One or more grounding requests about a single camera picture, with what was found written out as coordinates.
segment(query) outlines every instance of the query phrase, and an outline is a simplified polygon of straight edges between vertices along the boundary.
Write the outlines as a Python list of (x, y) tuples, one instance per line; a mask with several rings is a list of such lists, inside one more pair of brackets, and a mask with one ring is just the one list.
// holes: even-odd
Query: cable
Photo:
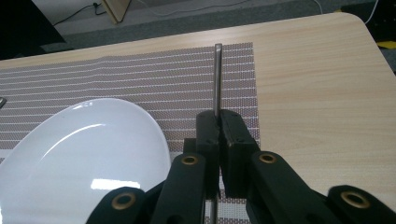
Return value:
[(96, 15), (96, 16), (99, 16), (99, 15), (102, 15), (102, 14), (105, 14), (105, 13), (106, 13), (106, 11), (103, 11), (103, 12), (101, 12), (101, 13), (98, 13), (98, 12), (97, 12), (97, 10), (98, 10), (98, 8), (99, 8), (100, 5), (102, 5), (102, 3), (99, 3), (99, 4), (93, 3), (93, 6), (95, 7), (95, 15)]
[(67, 17), (67, 18), (65, 18), (65, 19), (63, 19), (63, 20), (61, 20), (61, 21), (55, 22), (55, 23), (53, 24), (53, 26), (56, 26), (56, 25), (58, 25), (58, 24), (61, 23), (61, 22), (64, 22), (64, 21), (69, 20), (70, 18), (76, 16), (80, 11), (84, 10), (84, 9), (87, 8), (87, 7), (95, 7), (95, 15), (96, 15), (96, 16), (99, 16), (99, 15), (102, 15), (102, 14), (106, 13), (106, 12), (101, 12), (101, 13), (97, 13), (97, 12), (96, 12), (97, 8), (98, 8), (100, 5), (102, 5), (102, 3), (99, 3), (99, 4), (93, 3), (92, 5), (82, 7), (80, 10), (78, 10), (78, 11), (75, 12), (75, 13), (73, 13), (71, 16), (69, 16), (69, 17)]
[(166, 17), (166, 16), (170, 16), (170, 15), (173, 15), (173, 14), (176, 14), (176, 13), (180, 13), (180, 12), (193, 12), (193, 11), (199, 11), (199, 10), (203, 10), (203, 9), (207, 9), (207, 8), (211, 8), (211, 7), (231, 7), (231, 6), (235, 6), (235, 5), (239, 5), (239, 4), (245, 3), (245, 2), (250, 1), (250, 0), (243, 0), (241, 2), (232, 3), (232, 4), (229, 4), (229, 5), (213, 5), (213, 6), (209, 6), (209, 7), (198, 7), (198, 8), (195, 8), (195, 9), (176, 10), (176, 11), (173, 11), (173, 12), (170, 12), (170, 13), (165, 13), (165, 14), (158, 13), (158, 12), (152, 10), (149, 7), (149, 5), (147, 3), (145, 3), (145, 2), (143, 2), (142, 0), (137, 0), (137, 1), (139, 3), (141, 3), (141, 4), (143, 4), (152, 14), (154, 14), (156, 16), (159, 16), (159, 17)]
[(323, 14), (323, 10), (322, 10), (320, 2), (318, 0), (312, 0), (312, 1), (314, 1), (314, 2), (316, 2), (318, 4), (319, 9), (320, 9), (320, 15), (322, 15)]
[(367, 23), (369, 23), (369, 21), (371, 20), (371, 18), (374, 16), (374, 12), (375, 12), (375, 9), (376, 9), (376, 5), (378, 5), (378, 2), (379, 2), (379, 0), (376, 0), (375, 1), (375, 4), (374, 4), (374, 8), (373, 8), (373, 11), (372, 11), (372, 14), (370, 15), (370, 17), (369, 17), (369, 19), (364, 23), (364, 24), (367, 24)]

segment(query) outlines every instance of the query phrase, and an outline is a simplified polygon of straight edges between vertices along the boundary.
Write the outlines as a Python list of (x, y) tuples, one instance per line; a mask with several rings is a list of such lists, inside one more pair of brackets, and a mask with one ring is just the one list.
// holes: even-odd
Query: table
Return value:
[(0, 62), (0, 68), (252, 42), (262, 150), (316, 191), (365, 189), (396, 210), (396, 79), (364, 23), (334, 13)]

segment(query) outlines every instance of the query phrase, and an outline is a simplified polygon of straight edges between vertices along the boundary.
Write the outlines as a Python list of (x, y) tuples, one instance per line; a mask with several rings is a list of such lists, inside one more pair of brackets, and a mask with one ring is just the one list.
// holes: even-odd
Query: placemat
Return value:
[[(213, 76), (214, 47), (0, 70), (0, 96), (7, 98), (0, 109), (0, 162), (52, 115), (105, 97), (146, 109), (163, 129), (174, 158), (184, 138), (195, 137), (195, 116), (212, 109)], [(223, 46), (222, 76), (222, 108), (241, 114), (260, 142), (252, 43)], [(245, 200), (226, 199), (220, 188), (219, 223), (249, 223)]]

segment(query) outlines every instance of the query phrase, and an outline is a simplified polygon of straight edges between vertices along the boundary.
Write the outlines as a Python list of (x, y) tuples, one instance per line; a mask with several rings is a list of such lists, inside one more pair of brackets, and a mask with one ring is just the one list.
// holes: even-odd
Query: screw hole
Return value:
[(341, 198), (344, 202), (356, 208), (364, 209), (370, 207), (369, 201), (358, 192), (344, 191), (341, 193)]
[(124, 192), (117, 195), (113, 201), (111, 202), (111, 206), (113, 206), (116, 210), (123, 210), (131, 207), (134, 202), (136, 202), (136, 197), (132, 192)]
[(260, 161), (265, 163), (274, 163), (276, 162), (276, 157), (271, 154), (264, 153), (260, 155)]

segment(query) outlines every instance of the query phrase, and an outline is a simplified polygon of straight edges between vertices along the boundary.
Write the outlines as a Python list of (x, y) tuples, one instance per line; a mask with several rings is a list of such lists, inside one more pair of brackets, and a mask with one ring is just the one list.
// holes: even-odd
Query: woven placemat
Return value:
[[(259, 142), (253, 46), (225, 45), (222, 56), (222, 108), (241, 114)], [(0, 162), (52, 115), (105, 97), (146, 109), (163, 129), (174, 158), (183, 139), (195, 137), (195, 116), (212, 109), (213, 73), (214, 47), (0, 70), (0, 96), (7, 98), (0, 109)], [(226, 199), (223, 190), (221, 194), (219, 223), (249, 223), (245, 200)]]

